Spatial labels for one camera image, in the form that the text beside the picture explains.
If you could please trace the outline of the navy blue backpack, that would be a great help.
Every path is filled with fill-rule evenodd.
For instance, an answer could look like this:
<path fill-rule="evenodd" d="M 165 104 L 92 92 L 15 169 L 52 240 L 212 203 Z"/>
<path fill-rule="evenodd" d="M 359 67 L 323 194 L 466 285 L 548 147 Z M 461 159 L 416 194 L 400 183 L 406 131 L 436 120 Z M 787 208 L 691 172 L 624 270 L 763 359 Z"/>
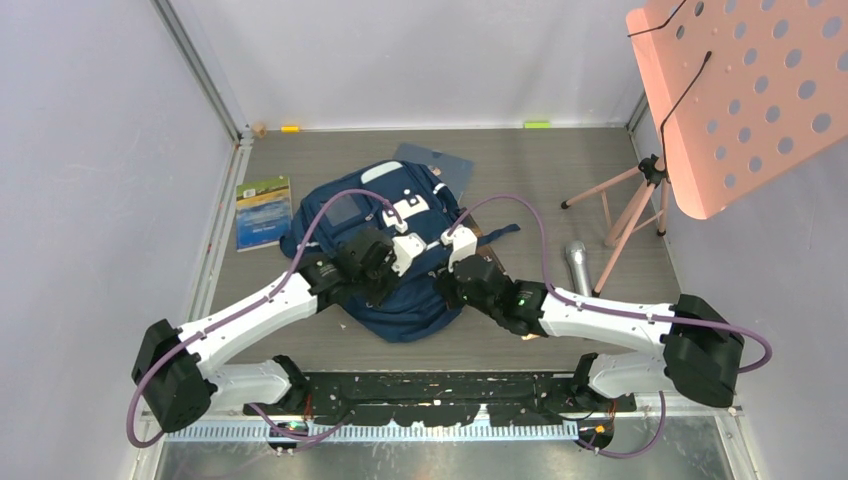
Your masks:
<path fill-rule="evenodd" d="M 437 289 L 451 255 L 441 238 L 461 212 L 427 165 L 382 161 L 307 194 L 280 249 L 288 258 L 328 256 L 353 283 L 341 307 L 388 342 L 413 342 L 461 313 Z"/>

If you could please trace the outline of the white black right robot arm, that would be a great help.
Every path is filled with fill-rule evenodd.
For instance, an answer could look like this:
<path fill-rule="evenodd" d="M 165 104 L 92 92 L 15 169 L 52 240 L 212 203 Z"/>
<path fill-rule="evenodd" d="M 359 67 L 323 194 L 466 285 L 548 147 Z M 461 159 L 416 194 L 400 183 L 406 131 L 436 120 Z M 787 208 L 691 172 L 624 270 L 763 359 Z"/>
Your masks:
<path fill-rule="evenodd" d="M 578 337 L 625 348 L 589 353 L 574 371 L 571 397 L 584 410 L 633 393 L 676 392 L 715 408 L 732 405 L 742 332 L 697 296 L 638 304 L 582 296 L 513 280 L 479 255 L 442 270 L 436 289 L 451 307 L 472 307 L 522 337 Z"/>

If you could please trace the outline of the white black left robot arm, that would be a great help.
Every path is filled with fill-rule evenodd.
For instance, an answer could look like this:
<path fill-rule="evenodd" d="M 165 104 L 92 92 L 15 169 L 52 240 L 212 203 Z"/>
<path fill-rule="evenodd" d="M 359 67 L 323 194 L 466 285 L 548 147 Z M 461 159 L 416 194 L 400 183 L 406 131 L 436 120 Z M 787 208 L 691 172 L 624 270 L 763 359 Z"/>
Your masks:
<path fill-rule="evenodd" d="M 141 340 L 131 371 L 136 385 L 128 412 L 133 437 L 144 401 L 160 430 L 182 430 L 211 408 L 272 404 L 298 412 L 307 398 L 296 368 L 269 360 L 233 365 L 231 359 L 270 334 L 360 294 L 376 303 L 387 296 L 426 248 L 415 234 L 389 237 L 367 228 L 331 254 L 298 253 L 289 271 L 245 299 L 175 327 L 162 319 Z"/>

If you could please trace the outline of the dark Three Days book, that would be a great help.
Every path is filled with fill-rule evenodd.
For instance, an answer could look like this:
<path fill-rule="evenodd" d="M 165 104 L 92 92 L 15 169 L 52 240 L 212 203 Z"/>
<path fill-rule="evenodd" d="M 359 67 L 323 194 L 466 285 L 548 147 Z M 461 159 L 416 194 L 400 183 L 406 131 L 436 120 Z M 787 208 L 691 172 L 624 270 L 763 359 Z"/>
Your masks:
<path fill-rule="evenodd" d="M 477 253 L 480 254 L 485 260 L 493 263 L 501 272 L 506 272 L 503 263 L 497 256 L 491 244 L 479 246 L 477 249 Z"/>

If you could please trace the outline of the silver metal cylinder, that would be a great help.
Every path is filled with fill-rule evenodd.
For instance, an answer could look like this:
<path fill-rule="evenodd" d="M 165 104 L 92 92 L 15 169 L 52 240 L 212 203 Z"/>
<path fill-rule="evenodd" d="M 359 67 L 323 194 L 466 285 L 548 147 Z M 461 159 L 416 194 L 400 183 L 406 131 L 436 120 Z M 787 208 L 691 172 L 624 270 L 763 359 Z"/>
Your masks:
<path fill-rule="evenodd" d="M 583 296 L 592 295 L 592 282 L 588 268 L 588 254 L 582 241 L 574 240 L 564 249 L 564 258 L 569 267 L 573 290 Z"/>

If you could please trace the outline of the dark blue notebook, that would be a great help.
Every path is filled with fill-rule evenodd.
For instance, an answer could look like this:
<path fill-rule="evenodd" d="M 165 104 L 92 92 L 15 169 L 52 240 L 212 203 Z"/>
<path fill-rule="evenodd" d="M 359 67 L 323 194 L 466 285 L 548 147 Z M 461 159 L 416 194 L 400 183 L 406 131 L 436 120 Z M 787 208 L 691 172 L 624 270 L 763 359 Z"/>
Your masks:
<path fill-rule="evenodd" d="M 471 160 L 412 143 L 400 144 L 393 157 L 397 160 L 426 165 L 446 184 L 457 201 L 462 199 L 474 170 L 474 163 Z"/>

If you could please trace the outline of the blue green landscape book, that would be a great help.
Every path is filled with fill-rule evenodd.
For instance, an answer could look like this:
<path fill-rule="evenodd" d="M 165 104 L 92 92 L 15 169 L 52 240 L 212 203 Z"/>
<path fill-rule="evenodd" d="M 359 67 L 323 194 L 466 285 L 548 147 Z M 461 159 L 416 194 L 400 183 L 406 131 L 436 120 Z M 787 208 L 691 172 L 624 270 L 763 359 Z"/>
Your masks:
<path fill-rule="evenodd" d="M 275 176 L 246 182 L 236 188 L 236 251 L 277 244 L 291 228 L 290 179 Z"/>

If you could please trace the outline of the small wooden cube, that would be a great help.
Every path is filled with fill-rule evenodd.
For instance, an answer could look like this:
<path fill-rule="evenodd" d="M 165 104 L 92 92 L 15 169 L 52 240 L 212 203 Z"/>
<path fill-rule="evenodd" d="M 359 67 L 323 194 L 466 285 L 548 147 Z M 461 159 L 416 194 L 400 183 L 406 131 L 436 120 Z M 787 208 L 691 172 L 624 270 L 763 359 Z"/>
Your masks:
<path fill-rule="evenodd" d="M 262 122 L 255 122 L 251 125 L 251 131 L 256 138 L 264 138 L 267 135 L 267 127 Z"/>

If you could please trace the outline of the green tape piece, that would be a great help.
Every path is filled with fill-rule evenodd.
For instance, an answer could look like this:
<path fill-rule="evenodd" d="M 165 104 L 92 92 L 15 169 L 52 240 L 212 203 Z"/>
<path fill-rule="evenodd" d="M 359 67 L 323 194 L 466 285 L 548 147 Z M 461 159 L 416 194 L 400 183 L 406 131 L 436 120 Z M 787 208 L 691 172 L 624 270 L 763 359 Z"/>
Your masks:
<path fill-rule="evenodd" d="M 549 129 L 551 123 L 549 121 L 526 121 L 523 123 L 524 129 Z"/>

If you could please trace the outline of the pink perforated stand board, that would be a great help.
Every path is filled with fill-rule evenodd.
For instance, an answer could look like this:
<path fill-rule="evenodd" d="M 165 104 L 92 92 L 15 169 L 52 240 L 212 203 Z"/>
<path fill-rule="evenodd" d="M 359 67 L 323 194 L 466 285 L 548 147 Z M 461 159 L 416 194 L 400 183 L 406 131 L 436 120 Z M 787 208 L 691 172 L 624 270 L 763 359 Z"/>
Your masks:
<path fill-rule="evenodd" d="M 626 27 L 687 216 L 845 140 L 845 2 L 648 1 Z"/>

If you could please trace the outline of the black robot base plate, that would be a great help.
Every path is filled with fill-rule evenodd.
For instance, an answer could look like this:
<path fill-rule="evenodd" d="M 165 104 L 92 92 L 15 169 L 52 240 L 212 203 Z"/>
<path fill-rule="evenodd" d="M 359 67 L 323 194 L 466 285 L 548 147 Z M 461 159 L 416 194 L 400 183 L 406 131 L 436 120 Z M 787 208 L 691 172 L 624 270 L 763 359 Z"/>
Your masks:
<path fill-rule="evenodd" d="M 264 404 L 269 416 L 290 415 L 334 426 L 544 426 L 611 409 L 633 412 L 632 395 L 589 397 L 559 372 L 308 372 L 283 400 Z"/>

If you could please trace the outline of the aluminium frame rail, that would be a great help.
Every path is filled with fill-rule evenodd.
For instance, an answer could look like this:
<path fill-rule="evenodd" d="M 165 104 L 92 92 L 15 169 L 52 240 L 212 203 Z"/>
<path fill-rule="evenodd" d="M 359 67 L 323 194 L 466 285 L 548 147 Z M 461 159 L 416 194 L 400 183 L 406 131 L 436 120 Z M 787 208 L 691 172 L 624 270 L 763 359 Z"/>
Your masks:
<path fill-rule="evenodd" d="M 221 93 L 218 91 L 214 80 L 207 69 L 204 61 L 190 37 L 190 33 L 182 22 L 172 1 L 151 0 L 151 5 L 156 10 L 165 29 L 173 40 L 178 52 L 185 61 L 189 71 L 200 87 L 201 93 L 210 104 L 217 119 L 221 123 L 227 136 L 234 144 L 242 140 L 241 131 L 225 105 Z"/>

